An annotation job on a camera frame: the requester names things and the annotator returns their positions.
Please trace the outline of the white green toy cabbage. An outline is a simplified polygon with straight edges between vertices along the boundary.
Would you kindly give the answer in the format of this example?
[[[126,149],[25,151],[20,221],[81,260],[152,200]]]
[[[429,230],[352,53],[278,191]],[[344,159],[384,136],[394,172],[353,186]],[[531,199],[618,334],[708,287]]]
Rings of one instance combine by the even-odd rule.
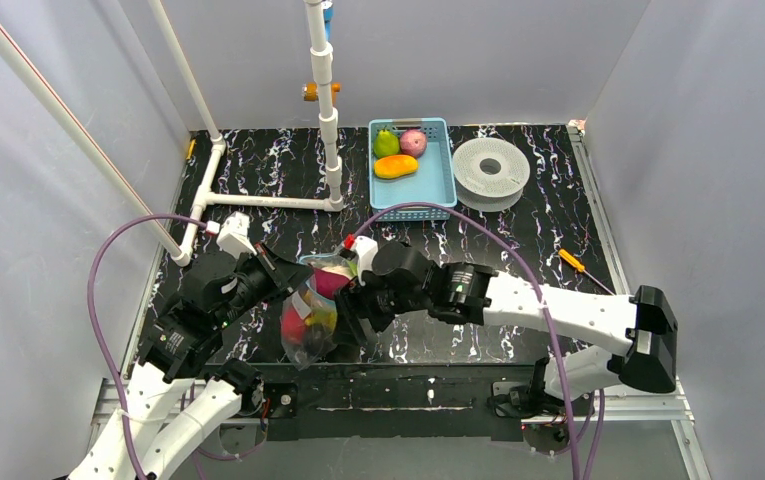
[[[357,275],[356,265],[341,257],[325,258],[318,263],[318,268],[325,272],[340,275],[348,279]]]

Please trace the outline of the clear zip top bag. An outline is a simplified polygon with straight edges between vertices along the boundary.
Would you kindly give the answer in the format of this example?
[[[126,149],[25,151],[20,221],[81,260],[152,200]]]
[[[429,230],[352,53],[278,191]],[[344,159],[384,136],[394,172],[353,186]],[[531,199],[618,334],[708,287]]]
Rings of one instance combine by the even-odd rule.
[[[282,304],[281,342],[290,363],[304,370],[342,345],[354,346],[350,327],[338,317],[336,291],[357,274],[357,263],[338,253],[308,254],[298,263],[312,276]]]

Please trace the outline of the magenta toy dragon fruit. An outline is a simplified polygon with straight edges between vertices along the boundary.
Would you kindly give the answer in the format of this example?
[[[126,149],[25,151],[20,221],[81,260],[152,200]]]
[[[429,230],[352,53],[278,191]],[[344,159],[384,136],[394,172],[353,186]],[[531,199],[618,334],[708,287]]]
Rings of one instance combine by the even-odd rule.
[[[336,292],[351,280],[348,275],[316,269],[313,276],[314,290],[323,298],[334,300]]]

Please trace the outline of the yellow toy banana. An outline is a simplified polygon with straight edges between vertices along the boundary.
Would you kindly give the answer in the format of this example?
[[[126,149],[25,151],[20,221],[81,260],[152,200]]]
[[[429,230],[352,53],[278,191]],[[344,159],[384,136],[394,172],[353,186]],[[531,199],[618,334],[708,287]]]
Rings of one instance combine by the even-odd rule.
[[[337,313],[327,310],[313,310],[305,319],[307,327],[320,326],[327,331],[333,331],[337,324]]]

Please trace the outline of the red toy apple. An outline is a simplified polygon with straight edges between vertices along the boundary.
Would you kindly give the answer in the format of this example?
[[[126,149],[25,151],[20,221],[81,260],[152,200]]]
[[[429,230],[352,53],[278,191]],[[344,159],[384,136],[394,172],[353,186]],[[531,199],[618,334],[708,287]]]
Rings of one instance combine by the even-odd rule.
[[[281,337],[289,345],[302,345],[306,329],[305,318],[295,310],[289,309],[282,315]]]

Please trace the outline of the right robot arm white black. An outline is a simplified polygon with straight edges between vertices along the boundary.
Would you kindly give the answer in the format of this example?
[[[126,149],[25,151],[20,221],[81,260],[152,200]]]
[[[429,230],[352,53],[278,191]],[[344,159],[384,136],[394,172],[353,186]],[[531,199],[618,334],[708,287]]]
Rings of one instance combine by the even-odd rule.
[[[538,415],[599,389],[625,385],[670,394],[677,387],[678,321],[663,290],[598,295],[532,284],[491,267],[438,264],[403,242],[349,238],[341,256],[356,275],[334,295],[339,344],[365,345],[402,314],[425,312],[451,325],[535,329],[588,343],[539,360],[529,386],[512,397]]]

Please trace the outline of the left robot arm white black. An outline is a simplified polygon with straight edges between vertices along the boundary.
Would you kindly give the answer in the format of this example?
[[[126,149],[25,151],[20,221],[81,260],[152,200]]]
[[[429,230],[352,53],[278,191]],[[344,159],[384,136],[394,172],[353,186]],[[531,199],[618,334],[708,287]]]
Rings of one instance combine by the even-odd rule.
[[[221,349],[228,325],[262,303],[287,299],[312,275],[262,244],[238,256],[199,255],[145,334],[119,407],[70,478],[168,479],[224,420],[260,404],[260,372],[230,360],[184,410],[171,413]]]

